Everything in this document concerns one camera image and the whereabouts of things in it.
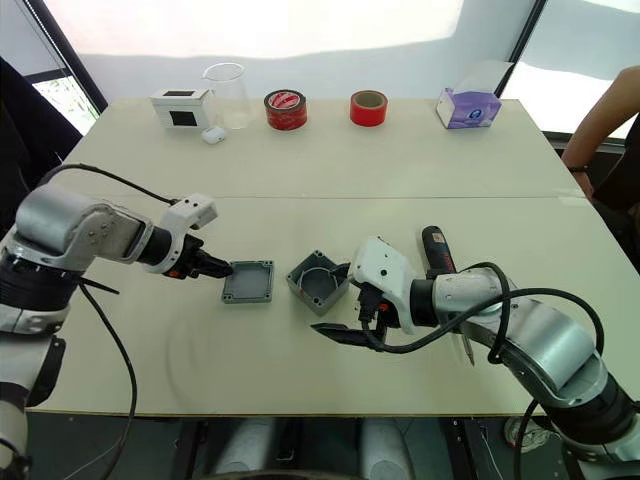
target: black screen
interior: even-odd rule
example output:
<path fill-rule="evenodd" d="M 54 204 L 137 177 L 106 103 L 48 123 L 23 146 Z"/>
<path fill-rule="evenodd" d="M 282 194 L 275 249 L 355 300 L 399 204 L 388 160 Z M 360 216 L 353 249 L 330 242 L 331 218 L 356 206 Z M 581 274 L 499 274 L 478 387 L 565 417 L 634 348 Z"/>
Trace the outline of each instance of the black screen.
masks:
<path fill-rule="evenodd" d="M 195 90 L 169 90 L 163 97 L 190 97 Z"/>
<path fill-rule="evenodd" d="M 196 117 L 192 112 L 171 112 L 171 120 L 173 124 L 180 127 L 197 127 Z"/>

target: black cable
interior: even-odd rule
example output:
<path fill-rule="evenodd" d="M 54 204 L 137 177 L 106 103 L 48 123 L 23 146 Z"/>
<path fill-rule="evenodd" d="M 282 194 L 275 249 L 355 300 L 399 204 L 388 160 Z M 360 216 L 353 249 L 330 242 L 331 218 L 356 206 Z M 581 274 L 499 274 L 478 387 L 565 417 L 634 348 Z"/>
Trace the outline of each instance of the black cable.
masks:
<path fill-rule="evenodd" d="M 428 345 L 434 342 L 435 340 L 439 339 L 443 335 L 451 332 L 453 329 L 458 327 L 462 322 L 465 322 L 472 316 L 477 315 L 485 308 L 488 308 L 502 301 L 504 296 L 508 296 L 510 299 L 513 299 L 518 297 L 526 297 L 529 295 L 550 295 L 554 297 L 560 297 L 560 298 L 564 298 L 565 300 L 569 300 L 570 302 L 573 302 L 577 304 L 579 307 L 581 307 L 587 313 L 587 315 L 589 315 L 589 318 L 591 318 L 591 321 L 593 322 L 593 326 L 596 331 L 596 350 L 598 351 L 599 354 L 602 354 L 602 351 L 604 349 L 604 328 L 602 327 L 602 322 L 600 321 L 600 317 L 598 317 L 598 314 L 596 313 L 596 311 L 580 297 L 573 295 L 572 293 L 565 292 L 564 290 L 558 290 L 555 288 L 522 288 L 518 290 L 512 290 L 509 293 L 506 293 L 504 295 L 501 294 L 501 295 L 497 295 L 495 297 L 489 298 L 471 307 L 466 312 L 461 313 L 460 315 L 455 317 L 453 320 L 450 320 L 449 322 L 447 322 L 440 328 L 434 330 L 433 332 L 429 333 L 428 335 L 425 335 L 421 339 L 416 340 L 415 342 L 409 343 L 407 345 L 387 345 L 386 343 L 380 341 L 373 335 L 373 333 L 369 329 L 369 325 L 367 322 L 361 322 L 362 330 L 364 331 L 364 334 L 366 335 L 369 343 L 384 352 L 410 353 L 424 347 L 425 345 Z"/>
<path fill-rule="evenodd" d="M 70 170 L 70 169 L 78 169 L 78 170 L 87 170 L 89 172 L 94 172 L 94 173 L 99 173 L 100 175 L 104 175 L 105 177 L 109 177 L 113 180 L 116 180 L 120 183 L 124 183 L 125 185 L 127 185 L 128 187 L 131 187 L 135 190 L 138 190 L 139 192 L 144 193 L 145 195 L 149 195 L 152 198 L 155 198 L 156 200 L 159 200 L 161 202 L 164 203 L 168 203 L 169 205 L 173 205 L 175 203 L 177 203 L 177 200 L 172 200 L 172 199 L 168 199 L 166 197 L 163 197 L 161 195 L 158 195 L 157 193 L 153 193 L 149 190 L 147 190 L 144 187 L 141 187 L 140 185 L 136 185 L 133 182 L 130 182 L 129 180 L 122 178 L 114 173 L 111 172 L 107 172 L 106 170 L 102 170 L 101 168 L 98 167 L 94 167 L 93 165 L 86 165 L 84 163 L 66 163 L 64 165 L 60 165 L 59 167 L 55 167 L 51 170 L 49 170 L 40 180 L 40 183 L 38 184 L 38 186 L 42 186 L 46 183 L 49 183 L 49 180 L 51 180 L 53 177 L 55 177 L 58 173 L 62 172 L 63 170 Z"/>
<path fill-rule="evenodd" d="M 475 265 L 471 265 L 469 268 L 465 268 L 465 270 L 470 270 L 472 268 L 489 268 L 493 270 L 493 272 L 498 277 L 498 280 L 500 281 L 500 291 L 503 294 L 502 310 L 500 311 L 500 325 L 498 326 L 498 333 L 496 334 L 496 338 L 493 341 L 493 345 L 491 345 L 491 349 L 489 350 L 489 354 L 487 355 L 487 361 L 489 363 L 491 363 L 492 365 L 499 365 L 500 363 L 502 363 L 499 352 L 502 349 L 505 340 L 507 339 L 509 318 L 511 317 L 511 298 L 508 296 L 509 292 L 511 292 L 509 288 L 509 280 L 507 279 L 507 276 L 504 274 L 502 269 L 495 263 L 476 263 Z"/>
<path fill-rule="evenodd" d="M 524 442 L 524 435 L 527 432 L 527 425 L 531 417 L 533 416 L 533 411 L 538 406 L 537 400 L 531 400 L 531 403 L 527 407 L 527 410 L 524 412 L 522 416 L 522 420 L 520 420 L 520 428 L 518 429 L 518 435 L 516 436 L 516 445 L 515 452 L 513 453 L 513 478 L 514 480 L 520 480 L 522 478 L 522 473 L 520 471 L 520 464 L 522 462 L 522 444 Z"/>
<path fill-rule="evenodd" d="M 122 435 L 120 436 L 120 441 L 116 448 L 116 452 L 113 454 L 113 457 L 111 458 L 111 462 L 109 462 L 109 465 L 105 470 L 105 472 L 102 474 L 102 477 L 100 477 L 101 480 L 106 480 L 107 478 L 109 478 L 109 475 L 111 475 L 111 473 L 113 472 L 113 469 L 118 464 L 118 460 L 120 460 L 120 456 L 122 455 L 122 451 L 124 450 L 125 443 L 127 442 L 127 437 L 129 436 L 129 430 L 131 428 L 131 424 L 133 423 L 133 417 L 135 416 L 135 413 L 136 413 L 136 404 L 138 403 L 138 382 L 136 381 L 136 374 L 133 371 L 133 365 L 131 364 L 131 359 L 129 358 L 129 354 L 127 353 L 127 350 L 124 348 L 124 345 L 120 341 L 118 334 L 111 326 L 111 323 L 109 322 L 109 319 L 107 318 L 104 311 L 102 310 L 102 307 L 100 307 L 96 299 L 93 298 L 93 296 L 91 295 L 91 293 L 89 292 L 89 290 L 84 284 L 80 283 L 78 286 L 80 287 L 80 291 L 82 291 L 82 293 L 87 298 L 91 306 L 98 313 L 100 320 L 102 320 L 102 323 L 104 324 L 105 328 L 109 331 L 109 334 L 111 334 L 111 337 L 113 338 L 113 341 L 116 343 L 118 350 L 122 355 L 122 359 L 124 360 L 124 363 L 127 366 L 127 371 L 129 372 L 129 380 L 131 381 L 131 405 L 129 407 L 129 415 L 127 416 L 127 423 L 125 424 Z"/>

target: glass beaker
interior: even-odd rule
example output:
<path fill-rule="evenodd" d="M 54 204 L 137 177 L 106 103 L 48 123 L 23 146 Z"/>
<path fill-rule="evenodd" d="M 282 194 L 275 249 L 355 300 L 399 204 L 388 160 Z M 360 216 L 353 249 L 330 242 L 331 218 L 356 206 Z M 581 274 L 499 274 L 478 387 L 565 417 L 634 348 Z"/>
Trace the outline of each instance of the glass beaker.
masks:
<path fill-rule="evenodd" d="M 251 105 L 244 88 L 244 67 L 238 63 L 217 63 L 202 74 L 209 80 L 218 114 L 225 127 L 244 128 L 251 123 Z"/>

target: table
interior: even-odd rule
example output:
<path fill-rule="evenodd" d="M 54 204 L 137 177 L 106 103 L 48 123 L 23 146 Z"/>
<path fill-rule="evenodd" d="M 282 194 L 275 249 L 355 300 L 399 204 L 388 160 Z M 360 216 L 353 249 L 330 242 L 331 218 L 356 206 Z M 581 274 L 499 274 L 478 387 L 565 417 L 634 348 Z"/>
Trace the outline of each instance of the table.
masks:
<path fill-rule="evenodd" d="M 68 156 L 158 193 L 222 197 L 440 198 L 577 196 L 578 189 L 522 105 L 505 100 L 491 128 L 445 130 L 435 100 L 391 99 L 380 127 L 351 123 L 347 100 L 309 100 L 309 121 L 281 132 L 264 106 L 228 139 L 164 129 L 147 99 L 116 101 Z M 131 193 L 85 172 L 56 181 L 92 195 Z"/>
<path fill-rule="evenodd" d="M 139 195 L 107 198 L 156 220 L 165 208 Z M 443 229 L 459 268 L 491 260 L 520 287 L 588 301 L 605 326 L 610 371 L 640 397 L 637 362 L 629 361 L 640 334 L 640 278 L 584 198 L 222 198 L 217 206 L 219 218 L 196 234 L 221 258 L 273 260 L 272 303 L 225 305 L 220 280 L 174 281 L 139 265 L 98 260 L 87 273 L 122 291 L 96 296 L 130 352 L 139 415 L 521 414 L 527 393 L 505 367 L 488 364 L 484 347 L 475 346 L 472 368 L 454 336 L 404 356 L 341 346 L 309 327 L 321 320 L 288 290 L 286 274 L 312 250 L 349 260 L 369 235 L 383 236 L 419 271 L 419 233 L 429 224 Z M 322 321 L 357 326 L 355 297 L 351 287 Z M 548 301 L 591 328 L 574 306 Z M 60 335 L 67 353 L 58 385 L 37 410 L 126 412 L 124 365 L 78 294 Z M 394 332 L 391 341 L 400 338 Z"/>

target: red tape roll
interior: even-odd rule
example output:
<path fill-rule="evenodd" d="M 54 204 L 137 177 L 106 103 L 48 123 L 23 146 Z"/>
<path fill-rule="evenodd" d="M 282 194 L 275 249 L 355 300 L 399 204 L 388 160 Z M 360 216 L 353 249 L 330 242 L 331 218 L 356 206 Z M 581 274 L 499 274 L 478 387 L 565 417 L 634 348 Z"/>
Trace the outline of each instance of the red tape roll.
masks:
<path fill-rule="evenodd" d="M 375 90 L 361 90 L 351 95 L 351 121 L 363 127 L 375 127 L 387 115 L 387 97 Z"/>
<path fill-rule="evenodd" d="M 264 97 L 267 122 L 278 130 L 295 130 L 307 123 L 307 100 L 294 90 L 276 90 Z"/>

